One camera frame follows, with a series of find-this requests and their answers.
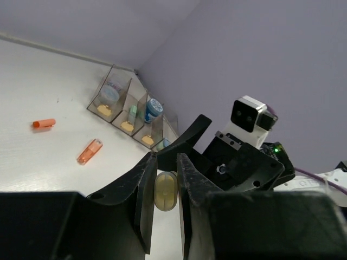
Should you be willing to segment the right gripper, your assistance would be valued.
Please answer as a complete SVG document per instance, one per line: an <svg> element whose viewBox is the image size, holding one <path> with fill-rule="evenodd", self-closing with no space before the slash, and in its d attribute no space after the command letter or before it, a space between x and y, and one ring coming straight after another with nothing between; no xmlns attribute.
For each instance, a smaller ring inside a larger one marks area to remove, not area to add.
<svg viewBox="0 0 347 260"><path fill-rule="evenodd" d="M279 142L265 142L260 148L230 133L218 131L203 152L194 146L212 120L203 114L173 143L157 152L158 169L177 171L177 154L185 153L194 167L224 191L268 191L292 180L294 166Z"/></svg>

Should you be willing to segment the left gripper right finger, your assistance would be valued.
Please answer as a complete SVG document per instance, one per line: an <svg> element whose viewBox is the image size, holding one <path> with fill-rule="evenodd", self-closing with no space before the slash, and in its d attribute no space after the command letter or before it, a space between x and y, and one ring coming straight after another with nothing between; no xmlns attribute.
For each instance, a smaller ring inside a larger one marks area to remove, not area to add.
<svg viewBox="0 0 347 260"><path fill-rule="evenodd" d="M177 156L184 259L346 259L346 219L320 192L227 192Z"/></svg>

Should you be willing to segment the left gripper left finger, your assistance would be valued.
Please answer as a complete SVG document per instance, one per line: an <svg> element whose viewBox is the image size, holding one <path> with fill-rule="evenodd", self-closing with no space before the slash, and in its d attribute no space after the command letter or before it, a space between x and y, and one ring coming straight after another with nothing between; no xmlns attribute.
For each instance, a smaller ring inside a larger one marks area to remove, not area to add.
<svg viewBox="0 0 347 260"><path fill-rule="evenodd" d="M157 156L100 190L1 194L1 259L144 259L151 250Z"/></svg>

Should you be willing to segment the yellow highlighter body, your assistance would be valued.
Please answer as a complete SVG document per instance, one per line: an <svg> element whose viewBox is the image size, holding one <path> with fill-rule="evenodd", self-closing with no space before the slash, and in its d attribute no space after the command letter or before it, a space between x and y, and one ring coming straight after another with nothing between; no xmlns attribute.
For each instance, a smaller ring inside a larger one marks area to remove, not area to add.
<svg viewBox="0 0 347 260"><path fill-rule="evenodd" d="M171 211L177 204L178 180L176 172L162 172L157 175L154 186L154 201L157 209Z"/></svg>

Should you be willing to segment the blue lid pin jar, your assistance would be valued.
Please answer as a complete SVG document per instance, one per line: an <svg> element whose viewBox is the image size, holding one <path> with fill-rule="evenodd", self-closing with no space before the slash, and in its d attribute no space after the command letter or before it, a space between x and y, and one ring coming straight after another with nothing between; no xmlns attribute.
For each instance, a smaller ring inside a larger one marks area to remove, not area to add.
<svg viewBox="0 0 347 260"><path fill-rule="evenodd" d="M146 123L151 123L154 119L160 116L162 112L163 112L162 104L158 100L151 98L146 103L146 112L145 112L144 121Z"/></svg>

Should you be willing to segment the clear green highlighter body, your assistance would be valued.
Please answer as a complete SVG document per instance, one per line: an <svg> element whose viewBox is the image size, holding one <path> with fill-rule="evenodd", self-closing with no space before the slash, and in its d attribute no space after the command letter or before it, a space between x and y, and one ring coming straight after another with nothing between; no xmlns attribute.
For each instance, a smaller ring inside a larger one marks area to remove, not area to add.
<svg viewBox="0 0 347 260"><path fill-rule="evenodd" d="M137 116L137 105L132 105L129 109L129 112L128 112L127 122L130 125L134 126L135 121L136 121L136 116Z"/></svg>

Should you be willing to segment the paperclip jar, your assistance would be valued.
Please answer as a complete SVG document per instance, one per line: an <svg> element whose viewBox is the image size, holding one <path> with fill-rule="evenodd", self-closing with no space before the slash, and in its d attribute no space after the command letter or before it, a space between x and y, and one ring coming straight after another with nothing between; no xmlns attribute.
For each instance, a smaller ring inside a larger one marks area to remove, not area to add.
<svg viewBox="0 0 347 260"><path fill-rule="evenodd" d="M126 87L126 82L118 77L112 77L108 79L106 84L114 88L118 92L120 92L122 89Z"/></svg>
<svg viewBox="0 0 347 260"><path fill-rule="evenodd" d="M102 104L112 105L119 100L119 93L113 87L105 85L101 88L98 99Z"/></svg>

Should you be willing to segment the blue highlighter pen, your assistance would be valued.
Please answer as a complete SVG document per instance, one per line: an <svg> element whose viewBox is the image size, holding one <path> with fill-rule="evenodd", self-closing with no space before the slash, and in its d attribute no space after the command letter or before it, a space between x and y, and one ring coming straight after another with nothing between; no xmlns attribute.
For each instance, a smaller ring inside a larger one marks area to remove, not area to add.
<svg viewBox="0 0 347 260"><path fill-rule="evenodd" d="M158 145L157 145L157 151L160 151L166 147L168 147L171 144L170 140L167 138L164 138Z"/></svg>

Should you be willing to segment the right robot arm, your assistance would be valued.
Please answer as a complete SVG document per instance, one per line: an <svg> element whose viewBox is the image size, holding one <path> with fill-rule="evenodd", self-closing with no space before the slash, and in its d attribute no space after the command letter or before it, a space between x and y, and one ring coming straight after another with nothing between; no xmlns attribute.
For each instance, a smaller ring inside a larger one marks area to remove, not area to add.
<svg viewBox="0 0 347 260"><path fill-rule="evenodd" d="M158 168L176 171L176 157L184 153L198 171L224 191L318 191L346 206L346 161L330 172L309 173L293 166L279 142L266 142L256 149L221 132L200 153L194 146L211 122L199 115L181 136L157 153Z"/></svg>

